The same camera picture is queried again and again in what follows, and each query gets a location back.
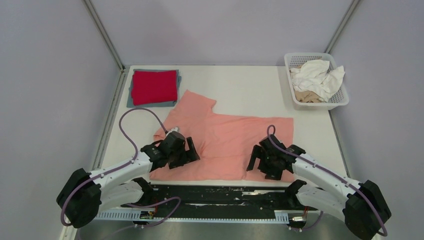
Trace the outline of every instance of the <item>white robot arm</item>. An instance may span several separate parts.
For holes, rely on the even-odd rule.
[[[258,169],[266,179],[280,180],[283,170],[301,176],[317,186],[296,180],[286,190],[288,201],[312,207],[344,221],[361,239],[372,239],[392,216],[379,187],[370,180],[361,183],[324,167],[302,148],[285,147],[269,134],[253,147],[247,171],[260,159]]]
[[[163,141],[141,148],[135,158],[133,156],[91,172],[82,168],[74,171],[56,202],[64,208],[70,225],[81,228],[91,222],[98,212],[136,203],[146,191],[151,191],[150,185],[137,176],[163,168],[166,164],[172,169],[199,159],[191,137],[185,139],[177,131],[171,131]]]

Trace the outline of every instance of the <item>white table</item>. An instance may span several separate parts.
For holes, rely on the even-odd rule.
[[[315,157],[324,166],[342,176],[346,176],[346,169],[328,111],[296,111],[293,109],[284,66],[131,66],[125,80],[124,90],[107,143],[102,163],[103,167],[117,164],[134,154],[134,148],[122,135],[118,122],[122,114],[129,109],[127,108],[129,88],[133,72],[137,69],[178,69],[182,76],[179,96],[182,96],[184,91],[188,89],[205,97],[215,99],[217,102],[213,112],[217,114],[293,118],[293,143],[305,149],[307,153]],[[171,107],[151,108],[163,121],[171,109]],[[160,125],[150,113],[140,110],[133,111],[125,116],[122,121],[122,127],[140,149],[142,146],[153,142],[153,134]],[[149,181],[148,174],[143,175],[143,177]],[[152,181],[152,183],[282,187],[290,185],[280,181],[256,182],[245,180]]]

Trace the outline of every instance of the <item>white basket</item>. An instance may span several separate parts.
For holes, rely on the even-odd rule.
[[[290,85],[291,99],[293,101],[293,107],[296,110],[331,110],[338,106],[344,106],[349,103],[348,93],[346,92],[345,85],[342,83],[340,89],[334,94],[328,102],[322,103],[309,103],[300,102],[295,97],[295,90],[293,89],[292,78],[290,77],[290,68],[296,68],[299,65],[303,65],[307,61],[322,59],[330,62],[328,71],[337,68],[334,58],[328,53],[319,52],[295,52],[287,53],[284,55],[285,70],[287,72],[288,84]]]

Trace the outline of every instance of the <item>pink shirt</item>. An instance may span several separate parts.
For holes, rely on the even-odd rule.
[[[276,137],[289,146],[293,142],[293,118],[234,116],[213,113],[217,101],[187,90],[170,111],[164,125],[170,130],[179,127],[184,137],[192,137],[200,160],[182,167],[158,168],[150,173],[151,180],[266,180],[258,170],[259,159],[252,171],[246,171],[254,145],[267,136],[267,127],[275,125]],[[154,140],[165,138],[160,128]],[[282,181],[293,182],[293,175],[284,171]]]

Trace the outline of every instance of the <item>red towel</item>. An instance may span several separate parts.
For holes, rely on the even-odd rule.
[[[177,71],[135,71],[132,103],[137,105],[177,101]]]

